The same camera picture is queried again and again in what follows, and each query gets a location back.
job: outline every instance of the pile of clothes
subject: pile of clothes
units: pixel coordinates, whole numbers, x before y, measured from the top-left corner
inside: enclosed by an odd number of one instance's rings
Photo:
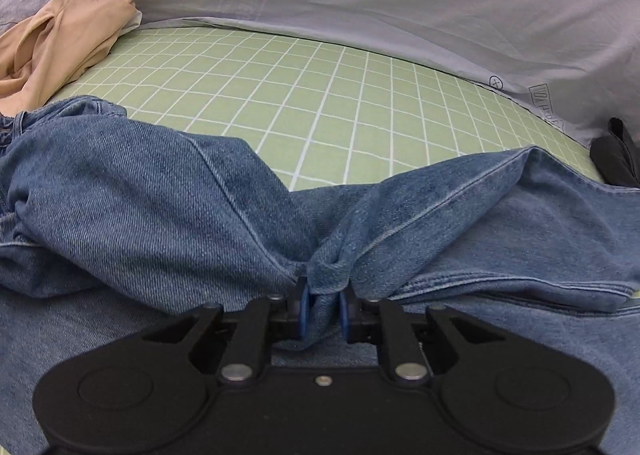
[[[84,96],[0,117],[0,444],[38,453],[52,366],[207,302],[239,310],[306,275],[305,342],[275,361],[371,364],[336,298],[448,305],[596,366],[616,391],[602,448],[640,445],[640,190],[540,148],[379,184],[289,192],[242,140],[129,120]]]
[[[0,114],[43,106],[141,20],[133,0],[3,0]]]

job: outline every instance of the green checkered sheet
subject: green checkered sheet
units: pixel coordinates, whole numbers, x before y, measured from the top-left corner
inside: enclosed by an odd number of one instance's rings
[[[223,28],[140,30],[55,99],[243,138],[290,190],[381,181],[464,154],[536,144],[598,178],[588,151],[509,99],[341,45]]]

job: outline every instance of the black fabric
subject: black fabric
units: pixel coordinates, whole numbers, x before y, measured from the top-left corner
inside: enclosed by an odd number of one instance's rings
[[[617,117],[609,120],[609,135],[591,143],[590,156],[607,184],[640,188],[640,150]]]

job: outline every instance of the beige clothing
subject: beige clothing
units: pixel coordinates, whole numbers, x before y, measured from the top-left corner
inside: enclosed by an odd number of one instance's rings
[[[103,60],[133,0],[51,0],[0,36],[0,114],[34,110]]]

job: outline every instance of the silver screw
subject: silver screw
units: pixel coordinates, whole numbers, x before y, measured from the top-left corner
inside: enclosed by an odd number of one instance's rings
[[[228,381],[246,381],[252,376],[254,371],[251,367],[242,363],[231,363],[226,367],[222,367],[220,374]]]
[[[330,375],[318,375],[315,381],[319,387],[330,387],[334,380]]]
[[[418,381],[428,373],[427,367],[419,363],[402,363],[396,366],[396,375],[406,381]]]

